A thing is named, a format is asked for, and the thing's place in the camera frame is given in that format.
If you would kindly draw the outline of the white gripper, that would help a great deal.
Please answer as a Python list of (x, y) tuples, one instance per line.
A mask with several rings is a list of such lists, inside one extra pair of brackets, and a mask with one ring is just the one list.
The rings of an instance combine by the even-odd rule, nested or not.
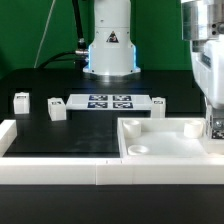
[(214, 108), (224, 109), (224, 0), (181, 0), (181, 18), (195, 81)]

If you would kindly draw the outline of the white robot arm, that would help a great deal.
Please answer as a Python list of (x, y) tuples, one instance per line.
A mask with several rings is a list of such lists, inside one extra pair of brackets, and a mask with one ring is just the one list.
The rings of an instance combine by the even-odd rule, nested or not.
[[(224, 131), (224, 0), (180, 0), (182, 39), (190, 43), (196, 83), (205, 95), (207, 129)], [(94, 0), (95, 37), (83, 72), (105, 81), (136, 74), (130, 0)]]

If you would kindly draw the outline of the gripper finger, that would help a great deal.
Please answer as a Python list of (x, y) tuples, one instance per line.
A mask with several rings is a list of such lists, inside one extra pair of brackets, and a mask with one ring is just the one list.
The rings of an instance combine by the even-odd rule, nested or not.
[(212, 109), (212, 130), (224, 131), (224, 109)]

